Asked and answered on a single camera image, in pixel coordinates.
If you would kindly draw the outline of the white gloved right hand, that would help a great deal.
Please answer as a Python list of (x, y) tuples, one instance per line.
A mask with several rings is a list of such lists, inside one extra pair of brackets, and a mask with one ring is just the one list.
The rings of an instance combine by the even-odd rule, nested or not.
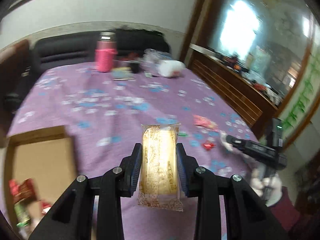
[(268, 207), (277, 204), (282, 198), (282, 181), (277, 173), (261, 178), (260, 170), (255, 168), (251, 173), (249, 185)]

